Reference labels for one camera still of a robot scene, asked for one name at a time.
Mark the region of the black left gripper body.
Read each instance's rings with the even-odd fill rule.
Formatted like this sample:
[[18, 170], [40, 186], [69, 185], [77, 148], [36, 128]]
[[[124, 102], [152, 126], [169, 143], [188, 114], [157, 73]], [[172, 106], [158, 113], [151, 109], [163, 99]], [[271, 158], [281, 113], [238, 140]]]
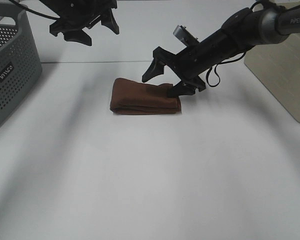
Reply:
[[43, 0], [42, 3], [77, 28], [89, 28], [104, 11], [118, 7], [115, 0]]

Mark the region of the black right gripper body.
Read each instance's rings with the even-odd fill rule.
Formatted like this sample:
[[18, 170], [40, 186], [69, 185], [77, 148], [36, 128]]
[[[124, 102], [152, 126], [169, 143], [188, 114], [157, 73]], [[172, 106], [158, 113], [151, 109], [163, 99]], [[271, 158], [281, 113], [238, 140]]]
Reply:
[[225, 30], [219, 29], [196, 46], [188, 46], [176, 54], [176, 66], [181, 80], [189, 80], [204, 71], [243, 52]]

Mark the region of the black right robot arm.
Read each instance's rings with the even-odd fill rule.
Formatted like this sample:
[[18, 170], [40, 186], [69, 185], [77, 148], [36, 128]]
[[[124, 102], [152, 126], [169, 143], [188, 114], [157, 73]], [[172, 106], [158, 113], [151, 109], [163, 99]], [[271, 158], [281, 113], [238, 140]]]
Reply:
[[203, 41], [178, 25], [173, 34], [185, 49], [174, 54], [157, 47], [142, 82], [164, 74], [164, 68], [169, 67], [180, 82], [167, 91], [167, 96], [192, 96], [206, 86], [213, 87], [208, 78], [219, 65], [234, 63], [235, 56], [243, 58], [255, 46], [280, 44], [289, 35], [300, 33], [300, 5], [287, 9], [268, 0], [259, 0], [256, 4], [263, 8], [239, 10]]

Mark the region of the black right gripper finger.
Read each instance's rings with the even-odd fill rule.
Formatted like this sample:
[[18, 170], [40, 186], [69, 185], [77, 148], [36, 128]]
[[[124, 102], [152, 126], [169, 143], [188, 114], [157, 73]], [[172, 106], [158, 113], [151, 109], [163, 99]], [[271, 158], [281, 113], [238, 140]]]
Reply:
[[205, 89], [206, 83], [199, 76], [196, 76], [192, 79], [181, 80], [167, 91], [167, 96], [169, 98], [193, 96], [196, 93], [196, 90], [202, 92]]
[[165, 66], [168, 66], [176, 75], [179, 74], [179, 70], [176, 65], [177, 56], [174, 53], [158, 46], [155, 50], [153, 50], [152, 56], [153, 60], [149, 68], [142, 75], [141, 81], [143, 83], [148, 82], [156, 76], [163, 75]]

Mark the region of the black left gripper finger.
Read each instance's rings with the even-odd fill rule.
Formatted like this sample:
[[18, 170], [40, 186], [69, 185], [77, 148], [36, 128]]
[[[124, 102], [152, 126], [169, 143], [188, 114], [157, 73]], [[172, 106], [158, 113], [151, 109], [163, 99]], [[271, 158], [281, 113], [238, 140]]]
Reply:
[[59, 33], [62, 33], [66, 42], [92, 46], [91, 37], [85, 33], [82, 28], [75, 27], [62, 18], [59, 18], [49, 26], [49, 32], [55, 37], [57, 37]]
[[101, 22], [102, 26], [109, 28], [113, 33], [118, 35], [120, 33], [119, 26], [114, 18], [113, 12], [111, 9], [105, 10], [101, 13], [96, 19], [94, 19], [90, 24], [89, 28], [91, 29], [97, 23]]

